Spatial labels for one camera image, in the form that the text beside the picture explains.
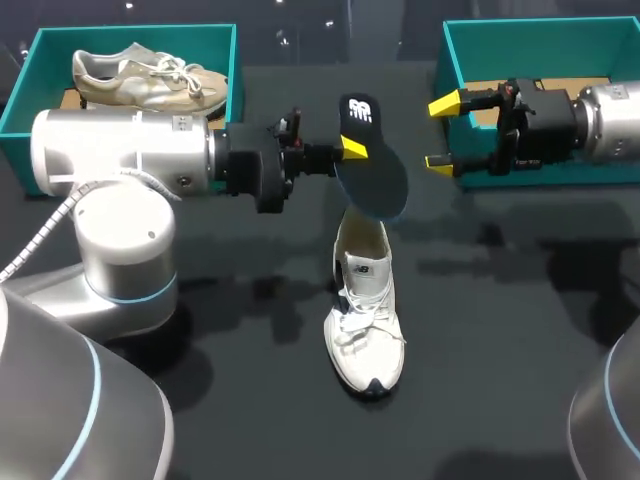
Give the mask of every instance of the dark background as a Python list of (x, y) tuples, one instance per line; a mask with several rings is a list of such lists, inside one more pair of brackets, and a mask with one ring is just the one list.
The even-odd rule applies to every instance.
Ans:
[[(169, 335), (125, 351), (175, 412), (174, 480), (575, 480), (572, 396), (638, 313), (621, 272), (640, 272), (640, 193), (461, 194), (422, 166), (443, 150), (425, 115), (432, 69), (244, 69), (246, 121), (299, 105), (303, 136), (335, 132), (341, 93), (378, 98), (411, 188), (388, 227), (405, 370), (394, 395), (362, 403), (327, 357), (326, 285), (345, 206), (335, 180), (301, 178), (281, 215), (257, 215), (242, 197), (177, 204), (184, 307)], [(57, 204), (25, 201), (0, 162), (0, 263)], [(78, 259), (67, 222), (21, 273)]]
[(38, 27), (230, 22), (245, 65), (434, 60), (446, 19), (638, 14), (636, 0), (0, 0), (0, 43), (21, 61)]

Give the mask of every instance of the shoe sole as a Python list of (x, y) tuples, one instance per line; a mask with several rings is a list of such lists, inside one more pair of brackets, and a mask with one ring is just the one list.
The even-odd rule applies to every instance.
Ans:
[[(134, 109), (142, 112), (152, 112), (152, 113), (170, 113), (173, 115), (177, 115), (177, 112), (159, 112), (158, 110), (152, 110), (148, 108), (139, 108), (133, 105), (102, 105), (100, 103), (87, 102), (84, 98), (80, 97), (80, 108), (82, 110), (122, 110), (122, 109)], [(198, 115), (201, 117), (206, 117), (207, 120), (218, 120), (223, 117), (226, 113), (227, 101), (225, 100), (219, 105), (214, 105), (207, 110), (199, 110), (195, 112), (186, 113), (186, 115)]]

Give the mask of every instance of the beige sneaker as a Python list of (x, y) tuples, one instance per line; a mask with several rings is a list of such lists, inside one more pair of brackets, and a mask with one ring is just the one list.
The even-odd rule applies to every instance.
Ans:
[(114, 55), (78, 50), (73, 80), (89, 109), (128, 106), (212, 119), (227, 103), (227, 77), (137, 43)]

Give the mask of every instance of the black table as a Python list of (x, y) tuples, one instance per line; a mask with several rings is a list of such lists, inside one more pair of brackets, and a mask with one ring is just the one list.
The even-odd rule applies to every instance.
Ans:
[[(426, 118), (431, 68), (244, 70), (245, 119), (271, 122), (298, 105), (308, 138), (335, 131), (341, 93), (379, 99), (410, 177), (406, 214), (389, 227), (405, 371), (391, 398), (362, 403), (327, 357), (326, 284), (345, 206), (334, 180), (301, 178), (281, 215), (257, 215), (250, 198), (178, 204), (180, 318), (192, 333), (183, 355), (151, 372), (175, 412), (175, 479), (576, 478), (565, 447), (573, 393), (638, 313), (619, 271), (621, 258), (637, 261), (640, 193), (461, 194), (421, 161), (444, 148)], [(58, 202), (26, 202), (0, 169), (7, 263)], [(66, 222), (22, 273), (78, 260)]]

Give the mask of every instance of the new balance logo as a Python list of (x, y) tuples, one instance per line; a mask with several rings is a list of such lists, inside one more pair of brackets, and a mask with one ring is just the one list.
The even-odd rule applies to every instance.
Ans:
[(373, 275), (373, 268), (368, 265), (356, 265), (353, 267), (353, 273), (362, 277)]
[(353, 118), (371, 123), (371, 106), (367, 102), (359, 102), (352, 98), (349, 100), (349, 114)]

